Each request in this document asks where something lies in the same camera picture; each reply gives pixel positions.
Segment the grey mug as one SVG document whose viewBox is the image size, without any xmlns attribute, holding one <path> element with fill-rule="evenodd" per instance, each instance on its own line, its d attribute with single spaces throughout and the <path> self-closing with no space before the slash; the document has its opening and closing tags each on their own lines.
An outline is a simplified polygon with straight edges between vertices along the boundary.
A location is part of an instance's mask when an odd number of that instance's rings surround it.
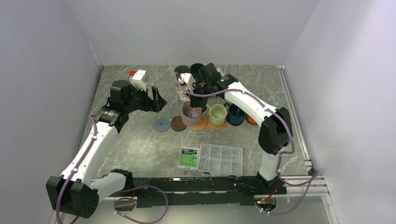
<svg viewBox="0 0 396 224">
<path fill-rule="evenodd" d="M 187 65 L 178 65 L 174 69 L 174 73 L 179 73 L 179 74 L 190 73 L 190 72 L 191 72 L 190 67 Z"/>
</svg>

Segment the navy blue mug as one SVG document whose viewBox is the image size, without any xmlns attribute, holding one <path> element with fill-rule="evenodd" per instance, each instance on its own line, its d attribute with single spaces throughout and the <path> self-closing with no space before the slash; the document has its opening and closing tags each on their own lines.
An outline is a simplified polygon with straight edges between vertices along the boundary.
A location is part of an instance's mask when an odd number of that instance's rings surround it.
<svg viewBox="0 0 396 224">
<path fill-rule="evenodd" d="M 245 118 L 245 112 L 235 104 L 224 103 L 224 107 L 227 109 L 226 120 L 233 126 L 239 126 L 243 123 Z"/>
</svg>

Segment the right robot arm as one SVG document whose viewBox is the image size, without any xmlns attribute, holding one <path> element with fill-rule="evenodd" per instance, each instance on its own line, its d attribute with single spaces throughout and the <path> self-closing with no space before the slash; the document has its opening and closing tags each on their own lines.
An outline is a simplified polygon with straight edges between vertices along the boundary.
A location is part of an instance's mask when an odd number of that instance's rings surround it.
<svg viewBox="0 0 396 224">
<path fill-rule="evenodd" d="M 247 90 L 236 77 L 222 74 L 213 63 L 195 63 L 190 67 L 190 74 L 193 81 L 188 86 L 188 95 L 193 107 L 204 107 L 208 98 L 219 96 L 252 117 L 260 127 L 258 143 L 263 150 L 263 157 L 257 187 L 264 194 L 270 193 L 278 179 L 282 149 L 293 136 L 289 111 L 265 103 Z"/>
</svg>

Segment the cream mug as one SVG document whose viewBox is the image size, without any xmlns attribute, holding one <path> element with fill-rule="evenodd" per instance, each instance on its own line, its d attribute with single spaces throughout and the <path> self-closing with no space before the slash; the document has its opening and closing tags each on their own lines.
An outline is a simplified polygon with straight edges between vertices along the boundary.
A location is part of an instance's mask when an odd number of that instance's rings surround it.
<svg viewBox="0 0 396 224">
<path fill-rule="evenodd" d="M 209 108 L 209 120 L 213 126 L 221 126 L 225 123 L 227 109 L 224 105 L 215 104 Z"/>
</svg>

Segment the lilac mug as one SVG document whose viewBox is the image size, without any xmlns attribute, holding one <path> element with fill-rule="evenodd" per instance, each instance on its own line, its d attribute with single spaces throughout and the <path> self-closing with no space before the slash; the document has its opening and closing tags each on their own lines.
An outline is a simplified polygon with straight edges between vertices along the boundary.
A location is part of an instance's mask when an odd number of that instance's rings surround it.
<svg viewBox="0 0 396 224">
<path fill-rule="evenodd" d="M 181 109 L 182 122 L 186 126 L 195 126 L 199 123 L 203 114 L 202 107 L 192 107 L 190 102 L 183 104 Z"/>
</svg>

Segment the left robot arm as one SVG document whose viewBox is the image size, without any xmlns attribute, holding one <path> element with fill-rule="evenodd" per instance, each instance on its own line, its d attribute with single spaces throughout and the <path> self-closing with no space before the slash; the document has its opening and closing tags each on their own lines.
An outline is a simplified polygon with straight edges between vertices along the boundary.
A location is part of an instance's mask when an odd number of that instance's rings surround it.
<svg viewBox="0 0 396 224">
<path fill-rule="evenodd" d="M 89 218 L 99 202 L 119 192 L 130 195 L 135 187 L 132 172 L 114 169 L 105 177 L 93 181 L 99 160 L 110 143 L 120 133 L 129 119 L 129 114 L 140 110 L 160 112 L 167 104 L 156 87 L 152 87 L 153 97 L 148 90 L 139 90 L 130 81 L 117 80 L 110 87 L 107 103 L 94 115 L 90 133 L 69 166 L 60 176 L 51 176 L 46 182 L 46 190 L 56 219 L 61 223 L 60 214 Z"/>
</svg>

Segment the orange mug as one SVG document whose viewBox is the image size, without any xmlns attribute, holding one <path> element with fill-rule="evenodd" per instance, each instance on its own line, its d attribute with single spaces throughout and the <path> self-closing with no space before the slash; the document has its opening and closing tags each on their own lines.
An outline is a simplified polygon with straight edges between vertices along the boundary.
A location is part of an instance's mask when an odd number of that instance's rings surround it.
<svg viewBox="0 0 396 224">
<path fill-rule="evenodd" d="M 249 124 L 257 125 L 256 121 L 255 121 L 251 116 L 249 116 L 248 114 L 245 115 L 245 120 L 246 120 Z"/>
</svg>

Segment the dark wood coaster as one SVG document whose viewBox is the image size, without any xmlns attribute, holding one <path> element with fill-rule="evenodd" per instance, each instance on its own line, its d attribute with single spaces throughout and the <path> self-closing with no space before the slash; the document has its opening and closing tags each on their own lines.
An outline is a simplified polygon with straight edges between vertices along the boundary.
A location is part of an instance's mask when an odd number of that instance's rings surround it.
<svg viewBox="0 0 396 224">
<path fill-rule="evenodd" d="M 185 130 L 187 128 L 187 125 L 183 123 L 181 116 L 175 116 L 170 121 L 170 127 L 174 131 L 180 132 L 180 131 Z"/>
</svg>

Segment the dark green mug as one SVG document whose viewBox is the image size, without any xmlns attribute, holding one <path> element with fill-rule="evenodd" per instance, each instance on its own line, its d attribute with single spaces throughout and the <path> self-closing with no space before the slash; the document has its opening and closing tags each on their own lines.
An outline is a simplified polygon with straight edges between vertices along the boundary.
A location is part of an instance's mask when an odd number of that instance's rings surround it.
<svg viewBox="0 0 396 224">
<path fill-rule="evenodd" d="M 204 67 L 204 65 L 203 65 L 202 63 L 194 63 L 194 64 L 192 64 L 192 65 L 190 66 L 190 72 L 191 72 L 191 74 L 192 74 L 194 77 L 196 77 L 196 78 L 198 78 L 198 79 L 201 79 L 202 77 L 201 77 L 201 75 L 200 75 L 199 70 L 200 70 L 202 67 Z"/>
</svg>

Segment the blue smiley coaster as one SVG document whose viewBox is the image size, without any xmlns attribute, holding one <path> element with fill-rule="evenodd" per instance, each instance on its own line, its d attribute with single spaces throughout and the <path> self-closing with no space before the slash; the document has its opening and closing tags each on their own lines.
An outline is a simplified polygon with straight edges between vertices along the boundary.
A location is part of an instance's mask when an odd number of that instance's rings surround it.
<svg viewBox="0 0 396 224">
<path fill-rule="evenodd" d="M 165 132 L 170 128 L 170 121 L 167 118 L 158 118 L 153 123 L 153 129 L 158 132 Z"/>
</svg>

